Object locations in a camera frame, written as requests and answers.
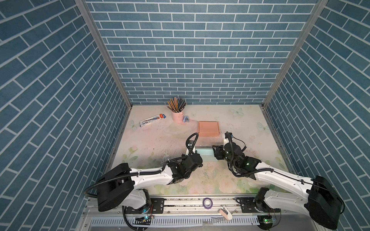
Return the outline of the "light blue paper box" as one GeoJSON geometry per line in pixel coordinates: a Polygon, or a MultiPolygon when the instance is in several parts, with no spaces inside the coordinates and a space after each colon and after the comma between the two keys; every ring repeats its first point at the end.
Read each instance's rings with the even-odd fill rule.
{"type": "Polygon", "coordinates": [[[196,147],[195,151],[200,155],[203,162],[217,162],[214,150],[211,147],[196,147]]]}

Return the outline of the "orange paper box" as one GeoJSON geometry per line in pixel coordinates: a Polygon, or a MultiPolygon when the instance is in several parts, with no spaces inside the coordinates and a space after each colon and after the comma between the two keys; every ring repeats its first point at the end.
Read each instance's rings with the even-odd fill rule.
{"type": "Polygon", "coordinates": [[[220,135],[219,123],[217,121],[199,121],[198,134],[200,137],[218,137],[220,135]]]}

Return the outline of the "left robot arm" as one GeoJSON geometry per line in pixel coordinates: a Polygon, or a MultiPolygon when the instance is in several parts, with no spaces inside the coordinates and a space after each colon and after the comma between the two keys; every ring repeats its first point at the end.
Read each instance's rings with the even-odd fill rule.
{"type": "Polygon", "coordinates": [[[183,155],[158,168],[135,169],[127,163],[119,164],[96,182],[98,211],[118,206],[146,210],[151,204],[147,187],[181,183],[202,166],[203,160],[198,153],[183,155]]]}

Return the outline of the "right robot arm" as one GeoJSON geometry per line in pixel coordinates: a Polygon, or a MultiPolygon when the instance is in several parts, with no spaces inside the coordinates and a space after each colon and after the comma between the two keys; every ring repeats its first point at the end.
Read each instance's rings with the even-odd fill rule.
{"type": "Polygon", "coordinates": [[[259,212],[288,210],[307,215],[327,229],[338,228],[345,203],[326,178],[303,177],[274,168],[257,158],[246,156],[234,142],[214,145],[212,149],[215,158],[225,160],[235,177],[251,178],[284,190],[281,193],[267,187],[260,188],[253,200],[259,212]]]}

